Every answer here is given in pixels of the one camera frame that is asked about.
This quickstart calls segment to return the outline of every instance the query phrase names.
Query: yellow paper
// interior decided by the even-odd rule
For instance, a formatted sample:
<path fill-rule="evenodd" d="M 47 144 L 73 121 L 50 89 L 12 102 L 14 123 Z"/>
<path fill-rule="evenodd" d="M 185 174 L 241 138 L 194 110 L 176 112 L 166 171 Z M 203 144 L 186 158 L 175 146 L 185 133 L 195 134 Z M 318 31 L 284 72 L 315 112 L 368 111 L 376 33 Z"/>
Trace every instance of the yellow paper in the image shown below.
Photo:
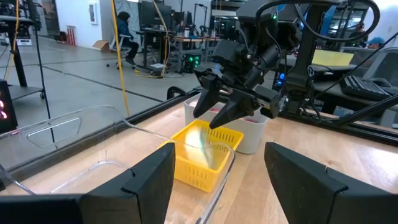
<path fill-rule="evenodd" d="M 315 50 L 312 64 L 324 66 L 348 66 L 353 57 L 354 54 L 349 53 Z"/>

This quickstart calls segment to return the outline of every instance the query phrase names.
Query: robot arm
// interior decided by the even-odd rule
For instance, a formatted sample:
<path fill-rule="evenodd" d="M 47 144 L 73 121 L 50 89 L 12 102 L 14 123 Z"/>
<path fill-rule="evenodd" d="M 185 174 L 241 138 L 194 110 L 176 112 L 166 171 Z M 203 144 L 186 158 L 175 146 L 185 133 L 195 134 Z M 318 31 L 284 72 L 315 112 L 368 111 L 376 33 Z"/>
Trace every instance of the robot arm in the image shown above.
<path fill-rule="evenodd" d="M 294 5 L 297 2 L 252 0 L 236 11 L 241 25 L 241 28 L 237 29 L 239 40 L 237 42 L 221 40 L 213 53 L 214 58 L 218 59 L 223 67 L 221 75 L 212 72 L 211 69 L 201 67 L 195 69 L 195 75 L 203 87 L 193 112 L 195 118 L 221 100 L 226 104 L 210 123 L 212 129 L 244 116 L 252 116 L 259 108 L 264 116 L 275 118 L 284 107 L 286 98 L 289 99 L 290 110 L 299 110 L 302 101 L 310 92 L 308 66 L 315 51 L 315 36 L 312 31 L 308 29 L 304 31 L 296 66 L 289 72 L 285 87 L 278 92 L 259 84 L 263 83 L 264 76 L 269 70 L 275 70 L 279 66 L 282 49 L 290 50 L 298 46 L 300 40 L 297 37 L 297 18 L 302 16 L 298 15 L 299 10 L 305 14 L 310 9 L 307 16 L 307 21 L 311 23 L 309 26 L 317 27 L 316 31 L 319 31 L 324 12 L 332 4 L 345 1 L 300 1 L 310 3 L 311 6 Z M 279 13 L 276 6 L 281 4 L 288 5 Z M 228 93 L 227 100 L 221 99 L 220 90 Z"/>

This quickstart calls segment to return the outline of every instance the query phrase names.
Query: keyboard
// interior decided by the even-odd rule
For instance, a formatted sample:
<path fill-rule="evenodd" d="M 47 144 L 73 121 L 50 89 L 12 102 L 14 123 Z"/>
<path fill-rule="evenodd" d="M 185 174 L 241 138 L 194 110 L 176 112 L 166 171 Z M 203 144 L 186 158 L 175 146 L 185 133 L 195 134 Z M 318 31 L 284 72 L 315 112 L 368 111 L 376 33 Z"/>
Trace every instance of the keyboard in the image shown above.
<path fill-rule="evenodd" d="M 357 96 L 367 100 L 382 101 L 391 95 L 372 81 L 362 80 L 359 77 L 349 75 L 340 82 L 344 94 Z"/>

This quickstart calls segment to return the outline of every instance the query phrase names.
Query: yellow plastic basket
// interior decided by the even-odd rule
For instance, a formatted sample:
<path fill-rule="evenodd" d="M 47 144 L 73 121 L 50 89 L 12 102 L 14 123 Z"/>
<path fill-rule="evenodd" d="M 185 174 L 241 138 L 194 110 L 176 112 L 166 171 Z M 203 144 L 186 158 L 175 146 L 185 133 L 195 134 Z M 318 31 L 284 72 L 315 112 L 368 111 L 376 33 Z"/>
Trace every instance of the yellow plastic basket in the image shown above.
<path fill-rule="evenodd" d="M 175 134 L 172 139 L 194 146 L 191 142 L 186 140 L 189 138 L 190 133 L 198 130 L 200 131 L 202 141 L 210 148 L 208 148 L 204 154 L 203 152 L 197 152 L 197 148 L 190 149 L 190 146 L 176 143 L 174 177 L 179 181 L 204 190 L 205 192 L 211 192 L 231 153 L 230 149 L 226 146 L 222 144 L 212 145 L 212 143 L 225 143 L 235 151 L 243 139 L 243 133 L 224 127 L 211 130 L 208 122 L 195 120 Z M 203 158 L 206 156 L 211 158 L 211 163 L 200 162 L 201 158 L 205 160 Z"/>

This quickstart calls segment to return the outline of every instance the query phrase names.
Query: transparent container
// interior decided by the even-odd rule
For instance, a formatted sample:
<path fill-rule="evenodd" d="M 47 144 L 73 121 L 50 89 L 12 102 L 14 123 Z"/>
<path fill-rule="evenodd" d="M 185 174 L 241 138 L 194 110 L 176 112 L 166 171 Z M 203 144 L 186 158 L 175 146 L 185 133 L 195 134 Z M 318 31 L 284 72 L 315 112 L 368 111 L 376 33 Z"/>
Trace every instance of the transparent container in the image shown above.
<path fill-rule="evenodd" d="M 217 146 L 231 151 L 210 193 L 174 179 L 165 222 L 205 223 L 226 183 L 234 151 L 220 142 L 193 147 L 189 142 L 133 126 L 112 106 L 76 111 L 0 135 L 0 197 L 84 194 L 168 141 L 196 149 L 195 154 L 212 154 Z"/>

